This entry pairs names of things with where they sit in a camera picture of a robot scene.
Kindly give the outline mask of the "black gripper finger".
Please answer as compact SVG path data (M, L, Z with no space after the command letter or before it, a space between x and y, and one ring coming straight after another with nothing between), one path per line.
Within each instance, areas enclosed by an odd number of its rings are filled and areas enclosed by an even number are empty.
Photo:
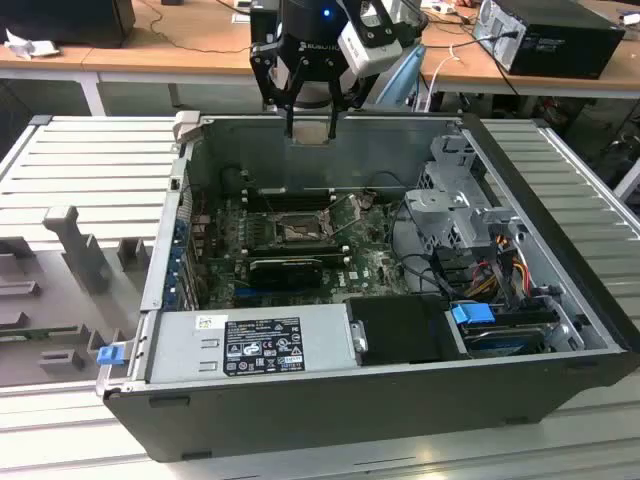
M285 61L287 57L292 61L292 64L285 64L289 73L285 86L279 88L272 78L271 71L279 58ZM281 40L270 44L253 44L250 51L250 64L263 102L284 111L285 135L292 138L294 106L302 86L307 80L308 58L298 53L287 52L285 42Z
M335 139L339 114L349 109L360 109L363 106L376 83L376 75L364 78L357 77L351 88L343 92L340 84L341 73L338 71L336 64L332 60L327 60L326 68L328 70L327 84L331 95L328 138Z

